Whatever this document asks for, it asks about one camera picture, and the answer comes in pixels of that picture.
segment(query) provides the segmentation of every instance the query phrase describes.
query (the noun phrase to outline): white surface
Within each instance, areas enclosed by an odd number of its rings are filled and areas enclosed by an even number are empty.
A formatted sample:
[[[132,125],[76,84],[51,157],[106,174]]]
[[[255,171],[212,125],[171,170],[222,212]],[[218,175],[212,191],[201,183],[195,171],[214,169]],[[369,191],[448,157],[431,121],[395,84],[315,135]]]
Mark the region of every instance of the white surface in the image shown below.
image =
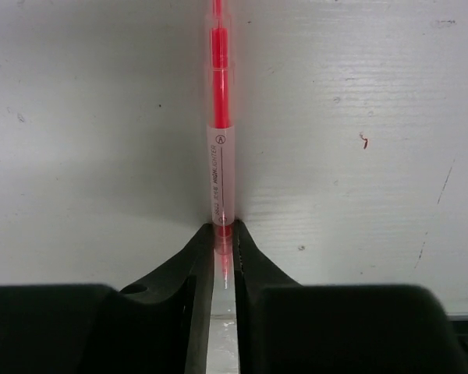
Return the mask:
[[[0,284],[122,287],[207,221],[197,12],[0,0]]]
[[[0,283],[121,287],[207,220],[198,3],[0,0]],[[236,8],[259,246],[304,283],[468,312],[468,0]]]
[[[222,274],[222,257],[215,253],[207,374],[239,372],[235,298],[232,261],[225,278]]]

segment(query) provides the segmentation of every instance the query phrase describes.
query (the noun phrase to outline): pen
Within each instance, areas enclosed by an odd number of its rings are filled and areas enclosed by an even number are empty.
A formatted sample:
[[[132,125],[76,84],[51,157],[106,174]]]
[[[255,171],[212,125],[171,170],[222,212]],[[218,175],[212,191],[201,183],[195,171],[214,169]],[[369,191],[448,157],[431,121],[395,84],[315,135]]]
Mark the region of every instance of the pen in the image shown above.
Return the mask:
[[[207,15],[207,137],[210,166],[211,218],[214,248],[220,254],[232,251],[235,213],[235,147],[231,123],[232,56],[229,54],[230,15],[227,0],[209,0]]]

